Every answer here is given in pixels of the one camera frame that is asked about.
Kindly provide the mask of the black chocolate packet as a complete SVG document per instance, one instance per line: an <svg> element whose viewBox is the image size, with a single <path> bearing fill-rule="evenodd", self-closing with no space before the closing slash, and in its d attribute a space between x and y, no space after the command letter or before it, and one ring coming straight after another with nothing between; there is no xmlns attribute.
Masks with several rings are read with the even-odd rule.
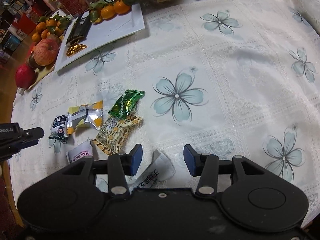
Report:
<svg viewBox="0 0 320 240"><path fill-rule="evenodd" d="M91 25L92 22L90 19L90 12L83 12L74 23L66 43L73 45L76 42L80 42L85 39L91 28Z"/></svg>

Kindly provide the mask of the gold wrapped candy on plate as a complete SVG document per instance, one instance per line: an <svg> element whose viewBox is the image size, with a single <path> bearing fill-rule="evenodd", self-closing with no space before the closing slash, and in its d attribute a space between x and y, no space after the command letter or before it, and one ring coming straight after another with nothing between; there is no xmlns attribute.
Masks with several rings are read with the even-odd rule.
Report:
<svg viewBox="0 0 320 240"><path fill-rule="evenodd" d="M75 43L67 49L66 56L71 57L86 48L87 48L87 46L84 44Z"/></svg>

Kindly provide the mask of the white floral tablecloth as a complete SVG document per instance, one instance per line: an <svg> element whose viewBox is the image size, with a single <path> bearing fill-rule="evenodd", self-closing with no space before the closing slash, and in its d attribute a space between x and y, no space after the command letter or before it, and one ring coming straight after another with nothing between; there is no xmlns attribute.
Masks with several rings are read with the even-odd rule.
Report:
<svg viewBox="0 0 320 240"><path fill-rule="evenodd" d="M319 214L319 35L291 0L201 0L147 12L145 28L52 73L16 96L12 120L41 127L36 146L10 161L14 197L67 165L66 153L97 130L63 143L54 118L102 101L107 113L128 89L143 90L143 122L124 150L143 146L144 171L155 150L175 171L159 188L191 187L183 147L229 160L243 155L299 187Z"/></svg>

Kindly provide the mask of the green foil candy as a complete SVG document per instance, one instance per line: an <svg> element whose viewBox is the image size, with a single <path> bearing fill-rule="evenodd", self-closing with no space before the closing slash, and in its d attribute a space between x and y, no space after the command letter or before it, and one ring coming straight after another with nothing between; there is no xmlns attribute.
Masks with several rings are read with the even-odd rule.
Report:
<svg viewBox="0 0 320 240"><path fill-rule="evenodd" d="M133 111L139 100L145 95L142 90L127 89L109 110L109 115L125 119Z"/></svg>

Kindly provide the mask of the grey white snack packet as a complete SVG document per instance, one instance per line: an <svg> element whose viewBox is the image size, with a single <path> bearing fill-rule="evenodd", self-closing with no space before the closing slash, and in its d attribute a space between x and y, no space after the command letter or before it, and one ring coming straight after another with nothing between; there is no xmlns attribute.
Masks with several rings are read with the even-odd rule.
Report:
<svg viewBox="0 0 320 240"><path fill-rule="evenodd" d="M163 152L155 150L152 154L152 161L144 172L135 180L128 182L129 190L150 189L158 183L172 178L176 173L170 158Z"/></svg>

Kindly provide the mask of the orange tangerine left on plate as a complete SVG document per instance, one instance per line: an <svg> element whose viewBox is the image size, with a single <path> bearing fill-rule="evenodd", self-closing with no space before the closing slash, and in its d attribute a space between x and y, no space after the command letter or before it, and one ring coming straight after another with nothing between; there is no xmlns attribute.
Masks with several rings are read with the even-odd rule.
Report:
<svg viewBox="0 0 320 240"><path fill-rule="evenodd" d="M100 17L103 20L110 20L112 18L114 18L114 16L116 16L116 11L114 10L114 7L112 5L107 5L105 7L103 7L103 9L101 9L100 11Z"/></svg>

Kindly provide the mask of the wooden fruit board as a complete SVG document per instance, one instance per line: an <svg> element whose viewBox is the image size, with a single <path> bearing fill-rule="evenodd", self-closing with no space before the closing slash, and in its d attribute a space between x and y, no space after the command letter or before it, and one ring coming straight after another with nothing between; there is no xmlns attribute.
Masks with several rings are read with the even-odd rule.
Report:
<svg viewBox="0 0 320 240"><path fill-rule="evenodd" d="M29 50L28 50L28 53L27 53L27 57L26 57L24 63L27 64L27 58L34 51L34 47L35 47L34 44L32 44L29 47ZM24 90L29 91L32 88L34 88L36 84L38 84L44 77L46 77L48 74L50 74L55 69L55 63L56 63L56 60L53 63L51 63L51 64L49 64L47 66L43 66L43 69L41 69L41 70L35 69L35 72L37 73L36 81L28 89L24 89Z"/></svg>

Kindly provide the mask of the yellow silver snack packet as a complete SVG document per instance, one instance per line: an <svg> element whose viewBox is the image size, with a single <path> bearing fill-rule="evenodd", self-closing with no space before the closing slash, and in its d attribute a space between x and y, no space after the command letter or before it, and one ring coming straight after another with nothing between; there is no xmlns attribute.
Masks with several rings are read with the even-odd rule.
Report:
<svg viewBox="0 0 320 240"><path fill-rule="evenodd" d="M93 104L69 107L67 117L67 134L71 135L77 128L91 127L99 130L103 124L103 100Z"/></svg>

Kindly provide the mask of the white hawthorn snack packet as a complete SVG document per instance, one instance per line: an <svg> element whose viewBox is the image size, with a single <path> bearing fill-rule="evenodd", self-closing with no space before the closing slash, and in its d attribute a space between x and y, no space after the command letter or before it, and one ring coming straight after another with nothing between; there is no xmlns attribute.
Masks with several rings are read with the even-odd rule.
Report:
<svg viewBox="0 0 320 240"><path fill-rule="evenodd" d="M76 146L74 149L66 152L68 164L74 163L75 161L86 156L93 156L93 147L89 138L80 145Z"/></svg>

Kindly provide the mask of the orange tangerine right on plate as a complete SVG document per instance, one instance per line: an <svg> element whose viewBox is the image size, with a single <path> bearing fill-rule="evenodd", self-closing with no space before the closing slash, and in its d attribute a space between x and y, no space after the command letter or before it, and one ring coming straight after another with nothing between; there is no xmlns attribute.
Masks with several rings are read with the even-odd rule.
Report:
<svg viewBox="0 0 320 240"><path fill-rule="evenodd" d="M131 6L125 4L122 0L117 0L113 5L116 14L127 14L131 10Z"/></svg>

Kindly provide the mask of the black white blueberry packet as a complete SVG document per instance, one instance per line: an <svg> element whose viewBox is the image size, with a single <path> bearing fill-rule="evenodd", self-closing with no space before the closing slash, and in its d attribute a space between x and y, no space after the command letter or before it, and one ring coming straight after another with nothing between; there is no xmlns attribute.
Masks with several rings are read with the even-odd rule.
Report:
<svg viewBox="0 0 320 240"><path fill-rule="evenodd" d="M56 116L50 127L50 131L51 135L49 139L55 139L66 144L68 141L67 116L64 114Z"/></svg>

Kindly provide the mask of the dark brown fruit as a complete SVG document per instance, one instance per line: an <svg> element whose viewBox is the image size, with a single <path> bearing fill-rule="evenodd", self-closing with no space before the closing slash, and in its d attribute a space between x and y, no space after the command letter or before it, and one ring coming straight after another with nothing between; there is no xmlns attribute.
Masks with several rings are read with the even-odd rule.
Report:
<svg viewBox="0 0 320 240"><path fill-rule="evenodd" d="M39 65L34 59L34 53L32 52L27 58L27 64L33 69L43 69L43 66Z"/></svg>

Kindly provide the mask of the peanut pattern snack packet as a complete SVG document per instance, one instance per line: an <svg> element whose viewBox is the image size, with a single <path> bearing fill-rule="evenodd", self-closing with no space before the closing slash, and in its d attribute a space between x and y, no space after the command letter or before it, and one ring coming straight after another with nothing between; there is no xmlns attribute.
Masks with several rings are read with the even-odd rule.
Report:
<svg viewBox="0 0 320 240"><path fill-rule="evenodd" d="M129 114L125 119L109 116L92 142L106 155L118 154L129 138L131 132L143 119Z"/></svg>

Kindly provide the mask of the orange tangerine on plate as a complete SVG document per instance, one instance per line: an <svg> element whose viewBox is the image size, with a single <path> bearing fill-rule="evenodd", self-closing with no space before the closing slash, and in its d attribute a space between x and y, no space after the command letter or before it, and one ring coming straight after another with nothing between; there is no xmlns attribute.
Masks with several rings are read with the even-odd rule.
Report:
<svg viewBox="0 0 320 240"><path fill-rule="evenodd" d="M127 14L131 10L131 6L125 4L122 0L117 0L113 5L116 14Z"/></svg>
<svg viewBox="0 0 320 240"><path fill-rule="evenodd" d="M114 16L116 16L116 11L114 10L114 7L112 5L107 5L105 7L103 7L103 9L101 9L100 11L100 17L103 20L110 20L112 18L114 18Z"/></svg>

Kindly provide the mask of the white rectangular plate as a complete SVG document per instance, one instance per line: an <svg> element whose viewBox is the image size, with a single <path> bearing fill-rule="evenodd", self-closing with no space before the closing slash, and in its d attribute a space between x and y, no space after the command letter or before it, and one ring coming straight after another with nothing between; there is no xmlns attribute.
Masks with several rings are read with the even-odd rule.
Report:
<svg viewBox="0 0 320 240"><path fill-rule="evenodd" d="M55 63L54 72L56 73L86 54L145 28L141 6L139 4L134 4L131 7L131 11L125 15L118 15L109 21L91 25L86 39L81 41L81 43L87 47L75 55L67 56L67 50L69 48L69 45L67 45L67 38L76 21L77 19L73 20L61 43L60 51Z"/></svg>

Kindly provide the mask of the dark red apple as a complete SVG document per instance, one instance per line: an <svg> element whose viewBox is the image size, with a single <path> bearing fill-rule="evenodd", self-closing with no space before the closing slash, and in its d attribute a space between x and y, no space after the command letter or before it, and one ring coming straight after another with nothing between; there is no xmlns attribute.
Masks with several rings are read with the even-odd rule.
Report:
<svg viewBox="0 0 320 240"><path fill-rule="evenodd" d="M20 65L15 74L15 82L18 88L28 89L37 79L37 73L26 63Z"/></svg>

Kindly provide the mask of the pink yellow apple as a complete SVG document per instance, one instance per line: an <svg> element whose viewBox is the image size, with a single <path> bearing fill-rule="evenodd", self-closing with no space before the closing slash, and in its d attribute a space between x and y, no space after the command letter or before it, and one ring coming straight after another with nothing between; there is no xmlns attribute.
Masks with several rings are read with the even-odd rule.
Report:
<svg viewBox="0 0 320 240"><path fill-rule="evenodd" d="M35 46L33 57L38 65L47 66L56 60L58 52L59 46L56 41L46 38Z"/></svg>

